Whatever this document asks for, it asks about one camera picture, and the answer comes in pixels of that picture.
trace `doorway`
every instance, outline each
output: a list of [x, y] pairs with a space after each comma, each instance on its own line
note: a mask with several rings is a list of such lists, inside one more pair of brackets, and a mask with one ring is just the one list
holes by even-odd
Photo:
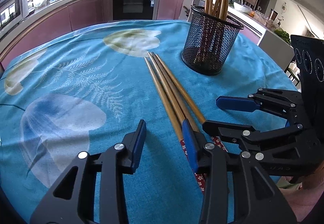
[[261, 7], [260, 12], [265, 14], [267, 11], [268, 5], [269, 5], [270, 0], [259, 0], [258, 6]]

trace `fern print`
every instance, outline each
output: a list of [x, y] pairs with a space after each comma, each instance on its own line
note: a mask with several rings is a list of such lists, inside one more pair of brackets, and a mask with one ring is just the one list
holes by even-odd
[[[96, 73], [106, 65], [107, 61], [92, 67], [91, 65], [100, 57], [100, 53], [94, 58], [84, 61], [85, 53], [79, 58], [59, 63], [65, 56], [66, 54], [62, 55], [43, 71], [36, 87], [44, 83], [50, 70], [54, 70], [51, 82], [42, 88], [56, 85], [55, 88], [51, 89], [52, 91], [64, 90], [63, 94], [77, 96], [82, 99], [91, 96], [91, 102], [96, 105], [106, 106], [113, 112], [116, 119], [120, 121], [122, 117], [122, 96], [120, 92], [122, 89], [118, 90], [118, 87], [121, 83], [112, 85], [112, 82], [116, 80], [118, 75], [109, 77], [113, 69], [108, 72]], [[66, 79], [63, 83], [59, 84], [63, 75], [66, 75]]]

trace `blue gripper pad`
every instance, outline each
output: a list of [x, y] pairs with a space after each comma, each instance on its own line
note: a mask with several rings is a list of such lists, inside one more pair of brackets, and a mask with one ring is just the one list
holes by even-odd
[[146, 138], [146, 122], [143, 119], [140, 120], [138, 127], [134, 133], [134, 137], [136, 137], [136, 142], [133, 149], [132, 165], [131, 165], [133, 172], [136, 171], [136, 169], [140, 164], [144, 141]]
[[191, 125], [188, 119], [185, 119], [182, 123], [182, 135], [184, 139], [184, 143], [186, 144], [186, 150], [188, 155], [188, 161], [192, 170], [197, 173], [198, 171], [198, 156], [197, 156], [197, 148], [198, 144], [191, 128]]
[[216, 105], [223, 110], [247, 111], [250, 113], [260, 110], [260, 105], [253, 99], [241, 97], [219, 96]]

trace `countertop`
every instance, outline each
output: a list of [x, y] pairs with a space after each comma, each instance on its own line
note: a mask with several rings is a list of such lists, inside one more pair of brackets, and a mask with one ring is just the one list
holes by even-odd
[[[11, 43], [12, 40], [15, 39], [24, 29], [26, 29], [28, 26], [33, 24], [35, 21], [43, 17], [44, 15], [50, 13], [52, 10], [59, 8], [60, 6], [63, 6], [73, 0], [58, 0], [50, 5], [47, 5], [44, 8], [41, 8], [40, 10], [35, 11], [35, 13], [27, 18], [25, 18], [23, 21], [19, 23], [18, 26], [16, 26], [12, 31], [10, 31], [5, 37], [2, 38], [0, 41], [0, 53]], [[266, 28], [262, 25], [260, 25], [258, 22], [256, 22], [253, 18], [236, 11], [234, 8], [228, 7], [228, 12], [237, 16], [244, 22], [246, 22], [248, 25], [255, 28], [258, 32], [263, 35], [266, 32]]]

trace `mesh cup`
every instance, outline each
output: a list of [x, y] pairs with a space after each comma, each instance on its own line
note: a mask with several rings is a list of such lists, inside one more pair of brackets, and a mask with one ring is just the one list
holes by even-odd
[[192, 21], [184, 49], [183, 62], [195, 72], [218, 74], [243, 25], [227, 15], [226, 21], [205, 13], [205, 8], [192, 6]]

